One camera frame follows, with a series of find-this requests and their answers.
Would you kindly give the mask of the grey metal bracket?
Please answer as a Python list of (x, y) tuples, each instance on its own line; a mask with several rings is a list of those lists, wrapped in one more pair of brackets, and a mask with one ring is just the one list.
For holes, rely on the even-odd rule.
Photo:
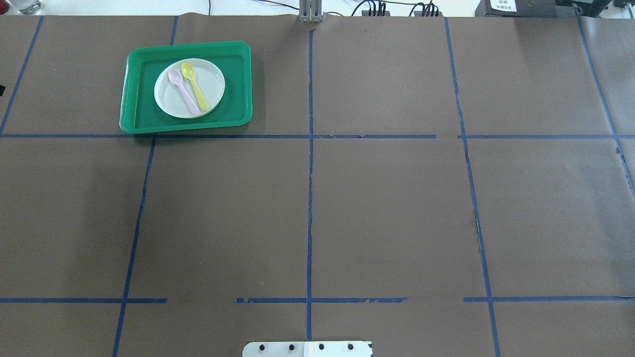
[(299, 1), (299, 22), (318, 23), (322, 22), (324, 11), (322, 10), (322, 0), (300, 0)]

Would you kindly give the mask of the white round plate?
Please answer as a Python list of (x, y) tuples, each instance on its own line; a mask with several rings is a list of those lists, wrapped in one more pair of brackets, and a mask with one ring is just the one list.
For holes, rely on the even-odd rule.
[[(209, 103), (209, 110), (206, 112), (200, 111), (200, 114), (197, 116), (191, 115), (184, 104), (181, 93), (175, 85), (170, 83), (168, 79), (168, 69), (175, 68), (181, 72), (181, 64), (186, 61), (191, 63), (195, 68), (197, 73), (197, 83)], [(193, 98), (193, 101), (198, 105), (189, 80), (186, 79), (183, 74), (182, 76), (186, 90)], [(178, 119), (197, 119), (211, 113), (211, 111), (220, 104), (221, 99), (224, 97), (224, 92), (225, 78), (220, 68), (206, 59), (197, 58), (180, 59), (179, 61), (170, 64), (161, 72), (161, 74), (159, 74), (154, 85), (154, 99), (158, 107), (164, 113)]]

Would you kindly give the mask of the white metal mounting plate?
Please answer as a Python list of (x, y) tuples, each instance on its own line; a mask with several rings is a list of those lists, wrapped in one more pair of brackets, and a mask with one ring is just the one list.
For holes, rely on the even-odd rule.
[(372, 357), (367, 341), (284, 341), (252, 342), (243, 348), (243, 357)]

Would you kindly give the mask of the green plastic tray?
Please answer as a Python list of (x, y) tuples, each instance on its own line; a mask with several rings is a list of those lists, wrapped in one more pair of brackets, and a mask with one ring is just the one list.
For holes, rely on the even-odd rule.
[[(159, 74), (170, 64), (191, 58), (210, 61), (220, 68), (225, 78), (224, 97), (207, 115), (178, 119), (158, 107), (154, 85)], [(127, 58), (119, 122), (127, 134), (230, 128), (246, 124), (252, 115), (252, 51), (245, 42), (138, 48)]]

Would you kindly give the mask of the yellow plastic spoon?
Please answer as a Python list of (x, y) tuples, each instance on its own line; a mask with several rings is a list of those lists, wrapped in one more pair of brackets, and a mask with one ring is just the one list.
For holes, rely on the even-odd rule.
[(198, 106), (202, 112), (206, 112), (209, 110), (209, 103), (203, 94), (202, 90), (197, 83), (197, 73), (193, 65), (189, 62), (184, 62), (181, 64), (181, 72), (186, 79), (189, 80), (193, 94), (195, 95), (195, 99), (198, 103)]

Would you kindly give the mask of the black box with label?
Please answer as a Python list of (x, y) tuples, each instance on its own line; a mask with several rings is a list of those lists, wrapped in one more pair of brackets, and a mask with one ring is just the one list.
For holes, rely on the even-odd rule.
[(569, 18), (581, 9), (561, 0), (481, 0), (475, 17)]

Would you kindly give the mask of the clear glass cup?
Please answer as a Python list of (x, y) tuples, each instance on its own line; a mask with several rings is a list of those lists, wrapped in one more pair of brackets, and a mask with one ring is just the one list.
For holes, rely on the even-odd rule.
[(9, 0), (8, 2), (22, 14), (35, 14), (42, 6), (40, 0)]

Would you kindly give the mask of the long vertical blue tape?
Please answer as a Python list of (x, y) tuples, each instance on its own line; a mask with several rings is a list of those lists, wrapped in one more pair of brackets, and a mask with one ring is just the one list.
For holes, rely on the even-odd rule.
[(313, 172), (315, 164), (315, 106), (314, 106), (314, 52), (315, 31), (309, 31), (308, 49), (308, 254), (307, 254), (307, 285), (306, 285), (306, 337), (308, 341), (313, 339)]

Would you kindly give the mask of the brown paper table mat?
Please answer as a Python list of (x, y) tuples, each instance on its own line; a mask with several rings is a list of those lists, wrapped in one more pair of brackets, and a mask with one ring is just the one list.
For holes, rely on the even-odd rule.
[[(308, 135), (313, 339), (376, 357), (632, 357), (632, 19), (1, 17), (1, 134), (127, 134), (133, 50), (242, 41)], [(308, 139), (1, 138), (3, 357), (307, 341)]]

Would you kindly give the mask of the pink plastic spoon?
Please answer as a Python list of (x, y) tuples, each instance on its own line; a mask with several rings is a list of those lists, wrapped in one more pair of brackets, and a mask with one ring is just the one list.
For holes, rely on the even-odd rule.
[(181, 72), (179, 70), (176, 70), (175, 68), (169, 68), (168, 79), (170, 83), (175, 85), (177, 89), (179, 90), (179, 92), (181, 93), (182, 99), (184, 100), (184, 104), (186, 105), (186, 108), (189, 110), (191, 115), (193, 116), (199, 115), (200, 108), (193, 101), (193, 98), (191, 97), (191, 95), (189, 95), (188, 91), (186, 90), (183, 84), (183, 75), (181, 74)]

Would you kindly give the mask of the long horizontal blue tape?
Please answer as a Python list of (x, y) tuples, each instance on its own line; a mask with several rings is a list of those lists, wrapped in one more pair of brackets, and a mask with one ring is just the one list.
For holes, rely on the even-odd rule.
[[(436, 139), (437, 135), (2, 134), (2, 138)], [(633, 135), (458, 135), (457, 139), (633, 140)]]

